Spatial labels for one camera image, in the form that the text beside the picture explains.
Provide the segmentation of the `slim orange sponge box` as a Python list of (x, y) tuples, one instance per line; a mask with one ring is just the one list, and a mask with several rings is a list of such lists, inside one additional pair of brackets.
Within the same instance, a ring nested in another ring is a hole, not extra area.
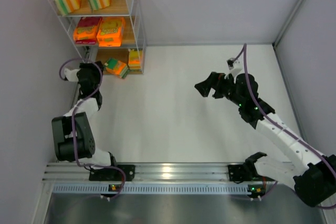
[(130, 71), (126, 63), (114, 58), (110, 58), (104, 64), (104, 68), (108, 73), (113, 74), (121, 79), (125, 79)]

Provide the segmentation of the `pink sponge orange box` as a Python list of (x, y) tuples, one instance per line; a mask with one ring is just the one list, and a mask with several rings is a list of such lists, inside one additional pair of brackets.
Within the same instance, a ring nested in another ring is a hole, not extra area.
[(77, 45), (95, 45), (102, 17), (81, 17), (74, 32), (73, 40)]

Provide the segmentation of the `yellow smiley sponge orange box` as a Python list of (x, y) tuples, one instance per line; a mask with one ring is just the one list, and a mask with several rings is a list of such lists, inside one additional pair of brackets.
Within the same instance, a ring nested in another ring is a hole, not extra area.
[(100, 23), (97, 42), (99, 47), (120, 47), (125, 28), (123, 17), (103, 17)]

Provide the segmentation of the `orange box with barcode label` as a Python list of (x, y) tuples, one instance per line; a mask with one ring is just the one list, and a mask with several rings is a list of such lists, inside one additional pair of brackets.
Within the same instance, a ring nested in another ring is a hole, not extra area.
[(142, 68), (142, 50), (129, 49), (128, 67), (131, 71), (140, 71)]

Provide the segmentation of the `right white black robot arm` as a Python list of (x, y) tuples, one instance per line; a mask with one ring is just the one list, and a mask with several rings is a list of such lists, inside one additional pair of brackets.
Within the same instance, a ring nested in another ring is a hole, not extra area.
[(316, 207), (335, 194), (335, 155), (325, 156), (294, 135), (275, 109), (259, 97), (259, 85), (253, 75), (242, 73), (234, 78), (231, 74), (212, 72), (194, 87), (203, 97), (214, 90), (214, 99), (226, 98), (237, 105), (242, 120), (290, 160), (285, 164), (258, 152), (243, 163), (249, 179), (263, 176), (278, 181), (309, 207)]

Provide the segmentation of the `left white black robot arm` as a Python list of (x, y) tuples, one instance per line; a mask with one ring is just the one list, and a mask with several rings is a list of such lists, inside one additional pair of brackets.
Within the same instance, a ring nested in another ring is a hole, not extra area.
[(81, 63), (78, 69), (62, 65), (59, 76), (63, 81), (79, 85), (76, 104), (64, 115), (51, 121), (54, 149), (59, 161), (77, 162), (79, 166), (93, 166), (94, 169), (116, 166), (115, 157), (96, 147), (89, 119), (102, 106), (99, 91), (102, 83), (101, 61)]

